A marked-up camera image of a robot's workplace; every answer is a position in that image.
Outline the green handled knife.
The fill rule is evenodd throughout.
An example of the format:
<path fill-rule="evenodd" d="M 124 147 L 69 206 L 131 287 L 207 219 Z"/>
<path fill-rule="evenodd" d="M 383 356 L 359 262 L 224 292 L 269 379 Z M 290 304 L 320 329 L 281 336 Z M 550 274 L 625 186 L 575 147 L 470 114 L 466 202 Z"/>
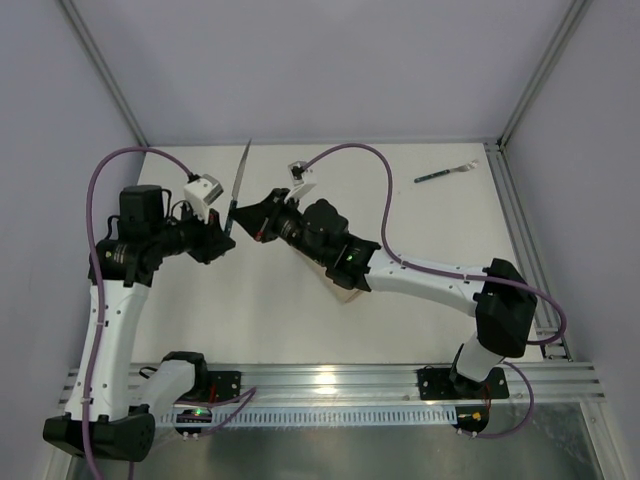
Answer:
<path fill-rule="evenodd" d="M 251 144 L 252 144 L 252 140 L 249 140 L 244 148 L 243 154 L 241 156 L 237 171 L 236 171 L 236 176 L 234 179 L 234 184 L 233 184 L 233 188 L 232 188 L 232 192 L 231 192 L 231 200 L 229 203 L 229 208 L 228 208 L 228 214 L 227 214 L 227 218 L 226 218 L 226 222 L 225 222 L 225 226 L 224 226 L 224 233 L 227 236 L 231 235 L 231 231 L 232 231 L 232 227 L 233 227 L 233 219 L 231 218 L 231 213 L 235 210 L 235 208 L 237 207 L 237 203 L 238 203 L 238 197 L 239 197 L 239 193 L 240 193 L 240 189 L 241 189 L 241 185 L 242 185 L 242 180 L 243 180 L 243 176 L 244 176 L 244 172 L 245 172 L 245 167 L 246 167 L 246 162 L 249 156 L 249 151 L 251 148 Z"/>

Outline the beige cloth napkin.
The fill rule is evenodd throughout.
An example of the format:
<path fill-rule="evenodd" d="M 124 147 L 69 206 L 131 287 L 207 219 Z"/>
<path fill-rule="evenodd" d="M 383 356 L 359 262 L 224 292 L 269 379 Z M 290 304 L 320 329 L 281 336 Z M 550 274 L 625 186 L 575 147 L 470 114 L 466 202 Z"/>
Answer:
<path fill-rule="evenodd" d="M 309 259 L 299 251 L 297 251 L 296 254 L 302 259 L 305 265 L 314 273 L 319 282 L 339 304 L 350 303 L 355 300 L 360 294 L 362 294 L 362 291 L 360 290 L 347 290 L 336 285 L 329 277 L 326 276 L 326 269 L 324 267 L 320 266 L 317 262 Z"/>

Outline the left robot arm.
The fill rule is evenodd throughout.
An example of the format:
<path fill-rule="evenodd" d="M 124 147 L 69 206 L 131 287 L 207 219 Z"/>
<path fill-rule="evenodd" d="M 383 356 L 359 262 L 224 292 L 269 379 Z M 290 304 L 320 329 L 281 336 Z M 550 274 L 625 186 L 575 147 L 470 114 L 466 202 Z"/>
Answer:
<path fill-rule="evenodd" d="M 98 263 L 89 272 L 91 313 L 76 383 L 63 414 L 46 419 L 46 442 L 73 456 L 140 462 L 158 420 L 174 403 L 206 395 L 208 369 L 201 353 L 170 352 L 136 392 L 129 389 L 129 367 L 137 325 L 163 260 L 187 254 L 208 265 L 234 248 L 213 207 L 222 192 L 213 177 L 193 177 L 184 187 L 179 219 L 166 215 L 158 185 L 121 192 L 118 237 L 97 244 Z"/>

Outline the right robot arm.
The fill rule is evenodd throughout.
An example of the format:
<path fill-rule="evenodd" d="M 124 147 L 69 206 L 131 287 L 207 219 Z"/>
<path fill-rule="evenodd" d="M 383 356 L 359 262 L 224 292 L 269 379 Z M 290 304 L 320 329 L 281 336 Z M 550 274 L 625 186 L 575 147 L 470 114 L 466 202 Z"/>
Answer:
<path fill-rule="evenodd" d="M 462 398 L 479 397 L 494 367 L 524 355 L 537 298 L 506 260 L 493 259 L 486 270 L 411 268 L 378 243 L 351 234 L 348 220 L 327 200 L 301 210 L 286 189 L 275 189 L 259 203 L 236 208 L 230 217 L 259 243 L 283 240 L 323 268 L 340 288 L 405 294 L 474 318 L 475 332 L 459 347 L 448 373 Z"/>

